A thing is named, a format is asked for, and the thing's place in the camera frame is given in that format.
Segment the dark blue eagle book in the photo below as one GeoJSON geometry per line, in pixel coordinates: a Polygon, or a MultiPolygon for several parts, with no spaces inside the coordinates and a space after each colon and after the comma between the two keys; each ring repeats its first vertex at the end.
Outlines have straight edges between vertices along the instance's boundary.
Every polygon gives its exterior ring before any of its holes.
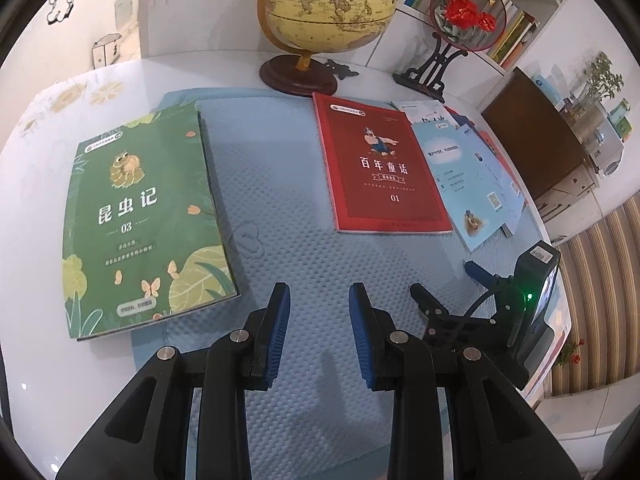
{"type": "Polygon", "coordinates": [[[494,154],[496,157],[500,155],[498,148],[496,147],[496,144],[494,143],[494,141],[491,139],[489,133],[483,130],[482,128],[480,128],[480,126],[478,126],[475,122],[472,122],[472,120],[469,117],[466,117],[464,115],[454,114],[454,120],[458,123],[460,127],[469,126],[483,140],[483,142],[491,150],[492,154],[494,154]]]}

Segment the potted plant in grey vase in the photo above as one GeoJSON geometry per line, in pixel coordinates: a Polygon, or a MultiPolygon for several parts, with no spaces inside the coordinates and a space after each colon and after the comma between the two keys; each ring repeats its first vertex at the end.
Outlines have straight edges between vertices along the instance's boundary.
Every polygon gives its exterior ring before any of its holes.
{"type": "Polygon", "coordinates": [[[587,62],[578,78],[582,85],[574,106],[572,129],[582,143],[604,118],[598,106],[605,99],[614,99],[623,89],[623,75],[614,73],[612,65],[608,55],[600,51],[587,62]]]}

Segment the dark wooden cabinet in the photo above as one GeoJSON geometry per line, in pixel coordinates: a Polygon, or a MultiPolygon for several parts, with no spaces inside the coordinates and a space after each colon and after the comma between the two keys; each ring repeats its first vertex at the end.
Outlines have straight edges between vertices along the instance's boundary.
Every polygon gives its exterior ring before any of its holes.
{"type": "Polygon", "coordinates": [[[552,193],[566,194],[574,202],[593,188],[588,155],[578,137],[519,68],[512,70],[482,116],[537,202],[550,203],[552,193]]]}

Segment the coral red book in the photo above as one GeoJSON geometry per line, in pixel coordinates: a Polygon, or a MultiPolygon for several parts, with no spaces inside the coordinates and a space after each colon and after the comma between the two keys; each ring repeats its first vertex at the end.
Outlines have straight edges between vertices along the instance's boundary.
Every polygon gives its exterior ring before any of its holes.
{"type": "Polygon", "coordinates": [[[489,133],[483,130],[469,117],[460,115],[453,108],[446,106],[449,114],[454,118],[456,123],[460,127],[468,126],[474,131],[474,134],[478,137],[477,143],[484,145],[482,153],[484,157],[484,163],[487,169],[494,175],[496,181],[505,190],[509,190],[515,196],[522,196],[522,190],[518,186],[518,181],[514,178],[514,173],[506,163],[504,157],[499,153],[497,145],[491,139],[489,133]]]}

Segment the red fairy tale book 01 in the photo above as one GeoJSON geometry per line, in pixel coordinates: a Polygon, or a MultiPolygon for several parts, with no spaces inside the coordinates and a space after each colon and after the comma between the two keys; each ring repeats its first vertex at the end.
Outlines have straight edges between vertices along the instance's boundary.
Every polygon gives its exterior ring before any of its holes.
{"type": "Polygon", "coordinates": [[[452,231],[406,115],[380,103],[312,96],[340,232],[452,231]]]}

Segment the blue quilted table mat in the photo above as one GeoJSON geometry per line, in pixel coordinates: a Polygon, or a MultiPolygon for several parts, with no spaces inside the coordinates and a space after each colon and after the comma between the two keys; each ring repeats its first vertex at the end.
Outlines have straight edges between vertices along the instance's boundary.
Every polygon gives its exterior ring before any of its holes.
{"type": "Polygon", "coordinates": [[[268,90],[201,88],[166,93],[163,106],[195,103],[206,136],[219,224],[241,295],[213,308],[136,330],[137,364],[170,344],[206,348],[288,284],[291,315],[279,375],[246,397],[250,466],[257,479],[379,479],[390,455],[393,397],[372,392],[358,364],[349,287],[413,335],[424,330],[409,288],[426,286],[462,312],[480,296],[464,273],[476,260],[509,274],[541,232],[523,212],[512,236],[469,250],[449,234],[338,232],[314,104],[268,90]]]}

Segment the antique yellow desk globe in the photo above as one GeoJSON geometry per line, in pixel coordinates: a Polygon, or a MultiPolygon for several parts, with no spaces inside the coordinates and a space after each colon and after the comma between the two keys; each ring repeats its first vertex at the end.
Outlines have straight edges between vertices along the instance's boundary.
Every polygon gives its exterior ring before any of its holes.
{"type": "Polygon", "coordinates": [[[357,50],[386,31],[396,0],[257,0],[258,22],[280,55],[259,69],[264,84],[292,96],[332,96],[337,80],[316,54],[357,50]]]}

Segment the small black metal ornament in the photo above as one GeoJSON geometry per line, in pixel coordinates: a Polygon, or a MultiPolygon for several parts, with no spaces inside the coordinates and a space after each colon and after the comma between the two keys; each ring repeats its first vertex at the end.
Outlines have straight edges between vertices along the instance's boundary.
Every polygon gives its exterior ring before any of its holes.
{"type": "Polygon", "coordinates": [[[324,66],[326,66],[331,74],[338,80],[345,80],[347,78],[359,76],[359,73],[356,70],[352,70],[347,64],[337,63],[330,58],[324,62],[324,66]]]}

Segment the round embroidered fan on stand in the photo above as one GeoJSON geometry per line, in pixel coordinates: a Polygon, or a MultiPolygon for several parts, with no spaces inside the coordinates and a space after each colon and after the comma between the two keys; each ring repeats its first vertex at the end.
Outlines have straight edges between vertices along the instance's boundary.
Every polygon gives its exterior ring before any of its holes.
{"type": "Polygon", "coordinates": [[[396,84],[444,102],[444,75],[456,58],[491,48],[506,30],[503,0],[430,0],[435,47],[418,67],[395,74],[396,84]]]}

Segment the small green floor plant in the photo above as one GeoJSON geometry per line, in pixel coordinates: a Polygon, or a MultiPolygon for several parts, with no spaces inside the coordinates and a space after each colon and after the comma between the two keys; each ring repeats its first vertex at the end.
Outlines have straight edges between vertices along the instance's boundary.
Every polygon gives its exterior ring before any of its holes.
{"type": "Polygon", "coordinates": [[[563,347],[556,357],[554,362],[555,366],[562,367],[566,364],[578,364],[582,359],[580,357],[580,349],[586,344],[584,338],[577,340],[568,338],[563,344],[563,347]]]}

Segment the light blue bottom book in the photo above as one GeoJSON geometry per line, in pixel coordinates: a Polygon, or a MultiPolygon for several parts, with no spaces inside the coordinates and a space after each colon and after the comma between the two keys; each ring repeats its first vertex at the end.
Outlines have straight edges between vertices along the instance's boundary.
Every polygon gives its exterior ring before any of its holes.
{"type": "Polygon", "coordinates": [[[513,235],[525,198],[505,190],[487,169],[478,137],[468,126],[413,124],[449,218],[470,252],[495,232],[513,235]]]}

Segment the green insect book 03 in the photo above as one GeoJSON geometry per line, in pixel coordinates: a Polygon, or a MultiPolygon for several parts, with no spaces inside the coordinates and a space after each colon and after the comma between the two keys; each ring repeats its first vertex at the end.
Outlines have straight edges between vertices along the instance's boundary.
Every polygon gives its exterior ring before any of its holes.
{"type": "Polygon", "coordinates": [[[75,340],[238,296],[195,104],[164,108],[78,145],[62,286],[75,340]]]}

